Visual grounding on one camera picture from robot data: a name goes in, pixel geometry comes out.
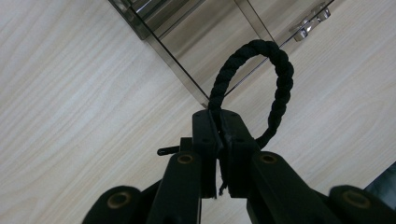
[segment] wood grain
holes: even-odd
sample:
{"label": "wood grain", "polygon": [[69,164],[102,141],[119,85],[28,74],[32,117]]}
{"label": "wood grain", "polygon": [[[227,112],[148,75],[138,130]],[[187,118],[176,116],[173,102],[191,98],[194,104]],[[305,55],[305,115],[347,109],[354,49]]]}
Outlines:
{"label": "wood grain", "polygon": [[[290,55],[292,99],[266,149],[326,194],[396,161],[395,10],[344,1]],[[274,91],[266,65],[224,108],[258,136]],[[145,189],[168,160],[156,150],[191,136],[200,109],[107,1],[2,1],[0,223],[79,223],[107,189]],[[204,200],[202,223],[248,223],[245,206]]]}

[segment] black cable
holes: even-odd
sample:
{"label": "black cable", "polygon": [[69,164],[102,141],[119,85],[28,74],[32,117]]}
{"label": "black cable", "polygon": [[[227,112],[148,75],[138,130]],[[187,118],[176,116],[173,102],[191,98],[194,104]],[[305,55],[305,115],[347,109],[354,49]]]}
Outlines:
{"label": "black cable", "polygon": [[270,62],[275,66],[277,74],[275,92],[275,100],[272,103],[270,115],[268,117],[268,128],[262,136],[256,139],[260,148],[267,145],[269,140],[276,134],[282,116],[286,112],[286,104],[290,99],[290,90],[293,87],[293,73],[294,69],[289,62],[289,57],[285,51],[281,50],[279,46],[272,41],[252,40],[248,44],[238,49],[227,62],[221,67],[215,84],[210,92],[208,109],[211,110],[216,122],[219,123],[217,114],[221,110],[221,104],[224,100],[224,94],[230,85],[230,81],[235,75],[236,71],[248,59],[257,55],[268,57]]}

